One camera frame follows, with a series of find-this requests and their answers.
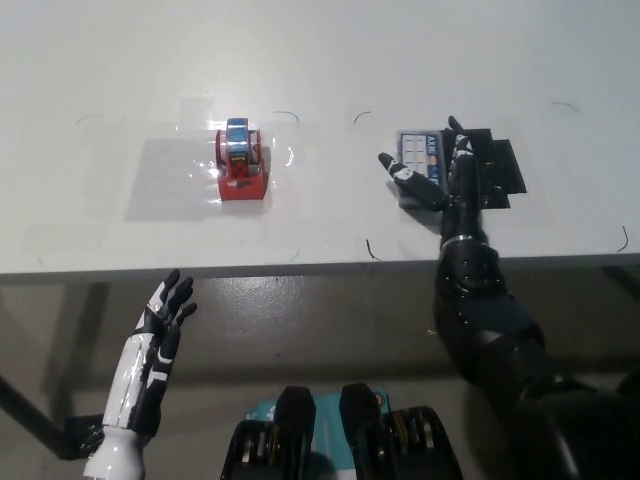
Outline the white and black left hand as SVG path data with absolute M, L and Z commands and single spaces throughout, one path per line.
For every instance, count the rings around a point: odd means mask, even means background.
M 197 304 L 193 279 L 175 269 L 158 285 L 125 341 L 111 384 L 103 425 L 153 438 L 179 348 L 182 326 Z

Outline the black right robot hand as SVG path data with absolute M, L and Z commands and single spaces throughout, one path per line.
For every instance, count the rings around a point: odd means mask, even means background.
M 402 192 L 426 210 L 441 213 L 441 248 L 461 241 L 487 244 L 480 219 L 479 162 L 465 129 L 453 115 L 448 125 L 448 131 L 455 134 L 455 145 L 447 190 L 388 153 L 380 153 L 378 160 Z

